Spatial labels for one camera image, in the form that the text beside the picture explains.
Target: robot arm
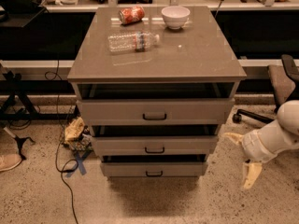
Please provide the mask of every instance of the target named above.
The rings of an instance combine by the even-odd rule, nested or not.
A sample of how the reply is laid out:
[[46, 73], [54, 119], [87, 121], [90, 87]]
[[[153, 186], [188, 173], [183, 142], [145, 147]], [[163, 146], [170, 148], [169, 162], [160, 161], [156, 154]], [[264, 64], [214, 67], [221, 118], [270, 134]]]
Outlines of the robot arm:
[[299, 101], [289, 101], [278, 110], [277, 119], [245, 135], [225, 133], [243, 147], [248, 161], [243, 163], [243, 188], [250, 189], [262, 171], [262, 164], [278, 153], [299, 148]]
[[266, 163], [278, 153], [299, 148], [299, 101], [289, 101], [278, 110], [278, 117], [260, 130], [246, 133], [242, 147], [251, 161]]

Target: shoe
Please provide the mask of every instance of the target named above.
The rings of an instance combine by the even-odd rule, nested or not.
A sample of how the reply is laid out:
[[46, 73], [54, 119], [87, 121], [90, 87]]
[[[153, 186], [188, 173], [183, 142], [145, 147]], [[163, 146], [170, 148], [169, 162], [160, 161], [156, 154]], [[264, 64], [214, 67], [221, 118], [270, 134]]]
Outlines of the shoe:
[[19, 154], [7, 154], [0, 156], [0, 172], [17, 167], [21, 162]]

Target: desk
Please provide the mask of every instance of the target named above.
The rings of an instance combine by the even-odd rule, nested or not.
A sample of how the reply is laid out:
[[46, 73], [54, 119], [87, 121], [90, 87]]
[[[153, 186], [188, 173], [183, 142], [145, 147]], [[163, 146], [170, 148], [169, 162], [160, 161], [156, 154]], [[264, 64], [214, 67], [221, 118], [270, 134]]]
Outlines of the desk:
[[[208, 7], [189, 7], [180, 30], [163, 7], [122, 26], [117, 7], [99, 8], [68, 75], [106, 176], [199, 176], [246, 78]], [[107, 36], [147, 30], [161, 43], [111, 54]]]
[[8, 19], [0, 22], [0, 28], [23, 28], [45, 11], [45, 7], [37, 7], [36, 11], [32, 13], [9, 13]]

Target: drawer handle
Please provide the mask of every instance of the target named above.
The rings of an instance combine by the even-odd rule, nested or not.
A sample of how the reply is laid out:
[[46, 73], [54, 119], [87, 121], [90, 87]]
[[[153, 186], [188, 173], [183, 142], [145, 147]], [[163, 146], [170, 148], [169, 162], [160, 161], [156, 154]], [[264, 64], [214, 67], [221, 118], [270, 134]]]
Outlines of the drawer handle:
[[162, 176], [163, 175], [163, 171], [160, 171], [160, 173], [159, 174], [156, 174], [156, 173], [158, 173], [158, 172], [152, 172], [152, 174], [150, 173], [150, 172], [148, 172], [148, 171], [146, 171], [146, 176], [148, 176], [148, 177], [157, 177], [157, 176]]
[[157, 114], [155, 115], [150, 115], [150, 113], [148, 114], [143, 114], [143, 119], [144, 120], [166, 120], [167, 119], [167, 114], [163, 114], [162, 116], [158, 116]]
[[165, 152], [165, 147], [162, 147], [161, 151], [148, 151], [147, 147], [145, 147], [144, 150], [145, 150], [146, 153], [164, 153]]

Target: chair wheel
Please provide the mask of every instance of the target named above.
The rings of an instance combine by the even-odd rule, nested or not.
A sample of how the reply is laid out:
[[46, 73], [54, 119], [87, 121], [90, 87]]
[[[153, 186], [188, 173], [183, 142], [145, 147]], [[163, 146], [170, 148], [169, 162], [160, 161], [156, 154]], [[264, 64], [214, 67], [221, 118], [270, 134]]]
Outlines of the chair wheel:
[[242, 120], [241, 115], [239, 115], [239, 114], [234, 114], [233, 115], [233, 123], [240, 123], [241, 120]]
[[97, 0], [97, 2], [98, 2], [99, 4], [104, 4], [104, 3], [105, 3], [105, 0]]

